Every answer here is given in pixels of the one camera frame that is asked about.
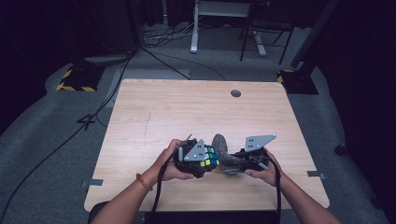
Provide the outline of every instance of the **black curtain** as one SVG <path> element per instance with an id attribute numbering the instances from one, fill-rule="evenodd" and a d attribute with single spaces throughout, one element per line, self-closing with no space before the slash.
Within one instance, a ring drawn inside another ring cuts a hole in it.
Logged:
<path id="1" fill-rule="evenodd" d="M 156 23 L 163 23 L 163 1 L 162 0 L 143 0 L 140 2 L 143 10 L 143 20 L 152 26 Z"/>
<path id="2" fill-rule="evenodd" d="M 166 0 L 168 25 L 176 26 L 181 22 L 194 21 L 194 0 Z"/>

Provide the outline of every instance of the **gray floor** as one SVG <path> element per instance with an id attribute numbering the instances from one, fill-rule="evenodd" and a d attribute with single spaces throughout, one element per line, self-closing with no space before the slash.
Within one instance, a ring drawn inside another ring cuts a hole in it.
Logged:
<path id="1" fill-rule="evenodd" d="M 237 29 L 203 30 L 197 54 L 190 54 L 190 36 L 148 50 L 210 66 L 226 80 L 275 82 L 276 71 L 290 68 L 293 55 L 308 33 L 308 29 L 296 29 L 281 66 L 277 64 L 281 49 L 270 47 L 266 48 L 268 56 L 260 57 L 254 46 L 248 46 L 244 61 L 239 62 L 242 41 L 237 38 Z M 270 36 L 263 35 L 263 39 L 269 41 Z M 213 69 L 157 56 L 178 70 L 189 71 L 191 79 L 222 80 Z M 119 65 L 108 67 L 98 92 L 56 91 L 67 68 L 68 64 L 49 77 L 48 94 L 0 137 L 1 209 L 23 177 L 78 129 L 76 121 L 96 111 L 120 71 Z M 170 70 L 143 50 L 136 53 L 127 68 Z M 328 177 L 323 185 L 331 202 L 329 209 L 344 223 L 388 223 L 384 213 L 372 207 L 373 193 L 355 163 L 333 153 L 344 142 L 343 127 L 325 78 L 318 69 L 312 78 L 319 95 L 289 95 L 289 99 L 316 166 Z M 111 112 L 112 108 L 106 107 L 98 117 L 108 123 Z M 46 160 L 19 189 L 4 223 L 86 223 L 86 190 L 80 184 L 92 177 L 105 133 L 106 127 L 96 122 Z M 286 210 L 282 223 L 298 223 L 298 219 L 292 210 Z"/>

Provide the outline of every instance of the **chair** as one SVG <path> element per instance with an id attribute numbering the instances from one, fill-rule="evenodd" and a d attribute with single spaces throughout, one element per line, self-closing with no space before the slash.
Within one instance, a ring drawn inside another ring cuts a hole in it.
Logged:
<path id="1" fill-rule="evenodd" d="M 291 13 L 288 10 L 284 0 L 253 2 L 249 7 L 246 25 L 242 29 L 241 34 L 239 35 L 240 39 L 242 37 L 242 34 L 245 32 L 244 45 L 242 47 L 241 58 L 239 59 L 239 61 L 242 62 L 242 59 L 244 57 L 245 46 L 247 43 L 249 31 L 277 33 L 279 35 L 277 36 L 273 44 L 269 46 L 284 48 L 279 61 L 279 65 L 281 65 L 283 57 L 285 56 L 286 49 L 289 45 L 291 35 L 294 30 L 292 15 L 290 14 Z M 284 32 L 289 32 L 286 44 L 275 45 L 276 41 L 282 36 Z"/>

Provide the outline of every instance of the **round hole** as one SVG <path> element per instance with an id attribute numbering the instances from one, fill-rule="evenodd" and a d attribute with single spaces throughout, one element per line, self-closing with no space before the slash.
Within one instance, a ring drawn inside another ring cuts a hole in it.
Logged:
<path id="1" fill-rule="evenodd" d="M 241 91 L 233 90 L 233 91 L 231 91 L 231 96 L 239 97 L 239 96 L 241 96 Z"/>

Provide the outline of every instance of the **table leg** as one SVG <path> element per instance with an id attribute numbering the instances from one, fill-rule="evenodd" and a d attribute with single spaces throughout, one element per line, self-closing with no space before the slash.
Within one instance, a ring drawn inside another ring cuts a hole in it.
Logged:
<path id="1" fill-rule="evenodd" d="M 256 41 L 257 49 L 259 50 L 260 56 L 266 56 L 267 52 L 265 51 L 264 45 L 262 44 L 262 38 L 260 37 L 261 32 L 252 31 L 254 41 Z"/>
<path id="2" fill-rule="evenodd" d="M 196 53 L 198 51 L 198 15 L 199 15 L 199 0 L 195 0 L 194 9 L 194 29 L 192 31 L 191 39 L 191 53 Z"/>

